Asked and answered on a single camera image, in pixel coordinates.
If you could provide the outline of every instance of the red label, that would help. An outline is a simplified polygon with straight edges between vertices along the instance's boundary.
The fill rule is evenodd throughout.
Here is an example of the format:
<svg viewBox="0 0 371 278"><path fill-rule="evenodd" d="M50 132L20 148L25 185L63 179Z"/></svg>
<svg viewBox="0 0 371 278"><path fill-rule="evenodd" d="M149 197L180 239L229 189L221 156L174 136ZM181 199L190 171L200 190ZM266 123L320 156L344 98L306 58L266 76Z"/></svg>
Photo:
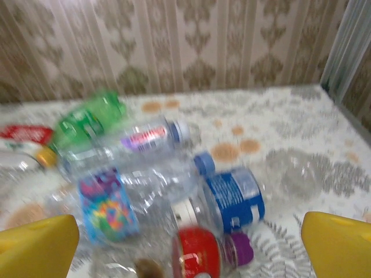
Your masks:
<svg viewBox="0 0 371 278"><path fill-rule="evenodd" d="M1 130L0 137L11 138L18 142L32 141L46 145L52 134L53 130L45 126L8 125Z"/></svg>
<svg viewBox="0 0 371 278"><path fill-rule="evenodd" d="M166 134L166 129L163 126L156 129L150 129L142 133L137 133L130 136L130 141L135 144L142 144L156 137L162 137Z"/></svg>
<svg viewBox="0 0 371 278"><path fill-rule="evenodd" d="M173 239L172 257L174 278L220 277L218 242L206 229L180 229Z"/></svg>

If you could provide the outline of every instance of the floral tablecloth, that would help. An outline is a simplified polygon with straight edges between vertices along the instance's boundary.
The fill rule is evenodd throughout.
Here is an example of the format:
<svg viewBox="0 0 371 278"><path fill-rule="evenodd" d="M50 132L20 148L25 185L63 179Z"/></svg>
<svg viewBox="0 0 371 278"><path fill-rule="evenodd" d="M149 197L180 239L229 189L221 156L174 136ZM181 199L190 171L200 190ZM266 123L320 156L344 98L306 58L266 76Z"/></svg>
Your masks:
<svg viewBox="0 0 371 278"><path fill-rule="evenodd" d="M322 193L247 230L254 264L243 277L315 277L300 239L304 214L324 211L371 222L371 150L319 85L130 97L135 117L164 114L201 130L217 169L258 160L278 162L304 151L319 169ZM53 126L76 101L2 106L1 122ZM66 182L56 170L26 174L0 200L0 225L39 217L38 204ZM76 254L68 278L90 277L89 253Z"/></svg>

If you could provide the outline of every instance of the blue bottle cap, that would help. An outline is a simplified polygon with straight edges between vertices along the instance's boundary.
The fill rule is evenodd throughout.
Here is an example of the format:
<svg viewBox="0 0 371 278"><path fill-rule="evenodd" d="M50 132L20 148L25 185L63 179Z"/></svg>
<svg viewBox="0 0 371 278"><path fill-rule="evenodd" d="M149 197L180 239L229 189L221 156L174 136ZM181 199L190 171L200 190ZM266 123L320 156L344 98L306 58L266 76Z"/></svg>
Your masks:
<svg viewBox="0 0 371 278"><path fill-rule="evenodd" d="M187 142L191 139L190 127L186 122L182 120L169 122L169 127L176 143Z"/></svg>
<svg viewBox="0 0 371 278"><path fill-rule="evenodd" d="M211 154L201 152L193 158L200 175L208 175L215 172L215 163Z"/></svg>

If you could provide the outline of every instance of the purple bottle cap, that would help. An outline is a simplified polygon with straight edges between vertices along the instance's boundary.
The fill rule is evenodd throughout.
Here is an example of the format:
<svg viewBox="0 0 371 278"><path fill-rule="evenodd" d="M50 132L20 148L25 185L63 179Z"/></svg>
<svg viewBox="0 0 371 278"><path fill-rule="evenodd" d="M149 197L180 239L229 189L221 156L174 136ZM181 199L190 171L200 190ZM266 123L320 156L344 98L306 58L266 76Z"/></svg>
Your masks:
<svg viewBox="0 0 371 278"><path fill-rule="evenodd" d="M225 235L225 251L229 263L234 267L247 265L254 258L250 240L242 232Z"/></svg>

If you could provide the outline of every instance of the patterned wallpaper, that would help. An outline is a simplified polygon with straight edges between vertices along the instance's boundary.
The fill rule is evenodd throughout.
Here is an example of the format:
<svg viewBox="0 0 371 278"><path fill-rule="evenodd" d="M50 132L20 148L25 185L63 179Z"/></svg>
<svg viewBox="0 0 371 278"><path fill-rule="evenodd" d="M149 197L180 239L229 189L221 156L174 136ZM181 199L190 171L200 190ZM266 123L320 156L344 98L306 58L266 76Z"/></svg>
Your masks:
<svg viewBox="0 0 371 278"><path fill-rule="evenodd" d="M0 101L319 82L346 0L0 0Z"/></svg>
<svg viewBox="0 0 371 278"><path fill-rule="evenodd" d="M371 45L343 98L343 104L371 133Z"/></svg>

